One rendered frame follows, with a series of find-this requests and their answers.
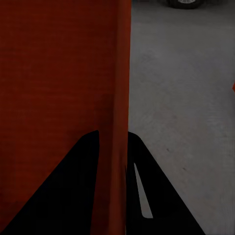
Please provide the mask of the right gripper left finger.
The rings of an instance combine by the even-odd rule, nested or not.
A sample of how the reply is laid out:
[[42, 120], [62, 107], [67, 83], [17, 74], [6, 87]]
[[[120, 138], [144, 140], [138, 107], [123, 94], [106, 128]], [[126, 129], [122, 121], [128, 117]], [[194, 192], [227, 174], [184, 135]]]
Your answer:
[[82, 136], [0, 235], [90, 235], [99, 149]]

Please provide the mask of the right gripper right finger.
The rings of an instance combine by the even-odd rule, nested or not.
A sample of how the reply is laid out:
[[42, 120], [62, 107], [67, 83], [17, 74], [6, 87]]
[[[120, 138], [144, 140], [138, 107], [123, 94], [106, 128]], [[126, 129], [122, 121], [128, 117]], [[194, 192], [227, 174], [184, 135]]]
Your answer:
[[[142, 216], [136, 164], [153, 218]], [[126, 235], [205, 235], [141, 138], [128, 131]]]

